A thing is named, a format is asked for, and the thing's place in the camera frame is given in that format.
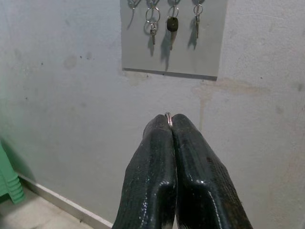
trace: wall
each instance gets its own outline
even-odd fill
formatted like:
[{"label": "wall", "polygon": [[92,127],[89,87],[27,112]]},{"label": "wall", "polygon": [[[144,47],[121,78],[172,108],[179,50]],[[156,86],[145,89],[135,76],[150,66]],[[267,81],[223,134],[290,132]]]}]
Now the wall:
[{"label": "wall", "polygon": [[14,165],[113,222],[146,123],[184,113],[254,228],[304,229],[304,7],[229,0],[209,82],[123,72],[119,0],[1,0],[0,134]]}]

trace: key holder board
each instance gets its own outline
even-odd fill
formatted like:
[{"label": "key holder board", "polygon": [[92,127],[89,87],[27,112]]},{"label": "key holder board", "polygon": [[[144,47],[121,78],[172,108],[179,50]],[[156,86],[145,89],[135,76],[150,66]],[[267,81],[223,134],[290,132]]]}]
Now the key holder board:
[{"label": "key holder board", "polygon": [[[151,26],[145,17],[151,1],[157,3],[160,11],[155,45],[150,35]],[[171,33],[166,21],[173,15],[173,10],[168,13],[173,2],[179,8],[179,29],[171,51]],[[197,39],[194,7],[198,0],[121,0],[122,68],[217,77],[227,0],[199,2],[203,12]],[[152,20],[157,18],[158,12],[154,10]]]}]

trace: baseboard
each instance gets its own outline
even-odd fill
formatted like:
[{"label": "baseboard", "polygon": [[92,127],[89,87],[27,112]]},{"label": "baseboard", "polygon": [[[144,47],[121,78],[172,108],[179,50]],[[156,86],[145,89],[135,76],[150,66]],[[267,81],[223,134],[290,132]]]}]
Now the baseboard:
[{"label": "baseboard", "polygon": [[46,199],[50,203],[58,206],[62,210],[73,215],[82,222],[88,224],[94,229],[111,229],[112,223],[95,215],[94,213],[82,208],[67,198],[49,190],[48,188],[31,181],[25,176],[18,174],[21,182],[31,191]]}]

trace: ring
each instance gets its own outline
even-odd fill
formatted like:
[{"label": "ring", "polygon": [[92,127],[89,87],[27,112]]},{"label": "ring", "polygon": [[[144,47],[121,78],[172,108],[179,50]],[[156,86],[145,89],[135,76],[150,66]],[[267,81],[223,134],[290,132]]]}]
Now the ring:
[{"label": "ring", "polygon": [[[149,12],[150,10],[152,10],[152,16],[151,16],[150,19],[148,19],[147,16],[148,16],[148,12]],[[151,19],[152,19],[152,17],[153,17],[153,10],[156,10],[156,11],[158,12],[158,14],[159,14],[158,20],[157,20],[156,22],[152,22],[152,21],[151,21]],[[145,17],[146,17],[146,22],[149,23],[149,24],[158,23],[158,22],[160,21],[160,17],[161,17],[160,10],[159,10],[157,7],[148,8],[148,10],[146,11]]]},{"label": "ring", "polygon": [[169,125],[170,127],[172,127],[172,126],[173,126],[173,121],[172,121],[171,113],[169,113],[169,112],[165,113],[165,117],[166,117],[167,120],[168,120],[168,125]]},{"label": "ring", "polygon": [[[174,15],[170,16],[170,13],[171,13],[171,10],[172,10],[172,9],[173,9],[173,14],[175,13],[175,10],[177,10],[177,15],[176,15],[176,16],[174,16]],[[167,12],[167,16],[168,16],[168,17],[177,18],[177,17],[178,17],[178,14],[179,14],[179,8],[178,8],[177,6],[172,6],[172,7],[170,7],[170,9],[169,9],[168,12]]]},{"label": "ring", "polygon": [[201,4],[195,5],[195,7],[194,7],[194,14],[200,15],[200,14],[202,14],[202,12],[203,12],[203,7],[202,7],[202,5],[201,5]]}]

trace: keychain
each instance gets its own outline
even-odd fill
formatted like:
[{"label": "keychain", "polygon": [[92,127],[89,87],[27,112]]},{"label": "keychain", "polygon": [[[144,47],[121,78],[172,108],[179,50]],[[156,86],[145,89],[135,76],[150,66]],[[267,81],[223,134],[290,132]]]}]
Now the keychain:
[{"label": "keychain", "polygon": [[178,14],[179,14],[179,8],[176,5],[173,5],[172,7],[170,7],[170,9],[168,10],[168,17],[167,17],[167,30],[169,32],[171,32],[171,48],[170,50],[173,50],[173,43],[176,39],[177,36],[177,31],[179,28],[179,21],[178,21]]},{"label": "keychain", "polygon": [[[155,10],[156,10],[157,13],[158,13],[158,18],[157,18],[157,20],[154,22],[154,21],[153,21],[153,12],[154,12]],[[149,13],[150,11],[152,12],[152,16],[151,16],[150,18],[148,18],[148,13]],[[151,26],[150,35],[151,35],[151,37],[152,37],[152,41],[153,41],[152,43],[155,45],[155,44],[156,44],[156,35],[157,35],[157,30],[158,30],[158,22],[159,22],[159,20],[160,20],[161,14],[160,14],[159,9],[158,9],[155,5],[153,5],[152,1],[151,1],[151,7],[148,8],[148,10],[146,11],[145,17],[146,17],[146,22],[149,23],[150,26]]]},{"label": "keychain", "polygon": [[198,4],[195,5],[193,11],[194,11],[194,14],[196,15],[196,16],[195,16],[195,23],[196,23],[196,38],[198,39],[198,38],[199,38],[200,14],[202,14],[202,12],[203,12],[203,7],[202,7],[202,5],[199,3],[199,1],[198,1]]}]

